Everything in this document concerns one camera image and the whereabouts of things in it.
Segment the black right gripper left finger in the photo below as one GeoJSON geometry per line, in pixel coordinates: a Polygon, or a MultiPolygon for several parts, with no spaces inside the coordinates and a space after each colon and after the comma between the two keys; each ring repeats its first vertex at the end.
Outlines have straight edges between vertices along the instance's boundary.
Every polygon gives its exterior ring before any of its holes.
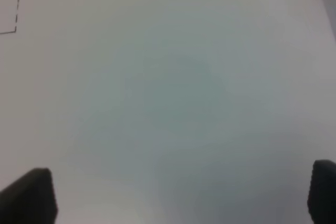
{"type": "Polygon", "coordinates": [[[54,224],[58,206],[48,168],[34,168],[1,190],[2,224],[54,224]]]}

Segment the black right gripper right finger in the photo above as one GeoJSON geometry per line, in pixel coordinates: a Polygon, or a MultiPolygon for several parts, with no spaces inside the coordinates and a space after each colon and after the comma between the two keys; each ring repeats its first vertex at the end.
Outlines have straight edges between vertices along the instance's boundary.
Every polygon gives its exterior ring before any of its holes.
{"type": "Polygon", "coordinates": [[[308,212],[314,224],[335,224],[335,163],[316,160],[307,200],[308,212]]]}

